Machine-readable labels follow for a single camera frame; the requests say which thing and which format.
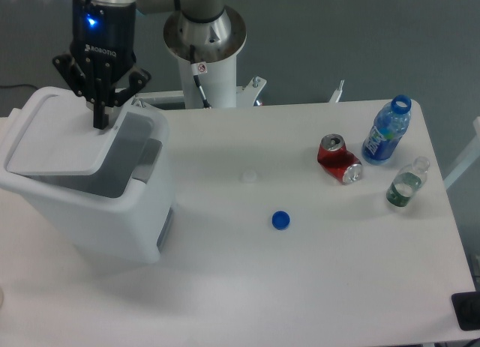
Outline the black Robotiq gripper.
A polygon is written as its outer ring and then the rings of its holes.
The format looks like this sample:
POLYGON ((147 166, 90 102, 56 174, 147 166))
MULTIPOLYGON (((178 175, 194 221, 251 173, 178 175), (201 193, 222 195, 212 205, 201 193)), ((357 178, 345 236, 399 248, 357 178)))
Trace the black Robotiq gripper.
POLYGON ((136 0, 72 0, 69 53, 52 64, 77 97, 93 105, 93 127, 108 126, 107 110, 138 94, 152 75, 136 66, 136 0))

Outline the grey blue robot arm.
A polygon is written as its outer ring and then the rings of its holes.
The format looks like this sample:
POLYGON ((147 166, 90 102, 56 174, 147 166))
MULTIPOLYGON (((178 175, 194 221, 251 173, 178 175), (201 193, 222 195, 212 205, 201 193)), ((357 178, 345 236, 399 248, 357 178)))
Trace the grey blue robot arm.
POLYGON ((230 36, 224 0, 72 0, 68 52, 52 63, 77 97, 93 112, 93 127, 107 128, 116 107, 141 91, 151 74, 137 66, 137 13, 175 12, 178 36, 193 61, 201 49, 220 49, 230 36))

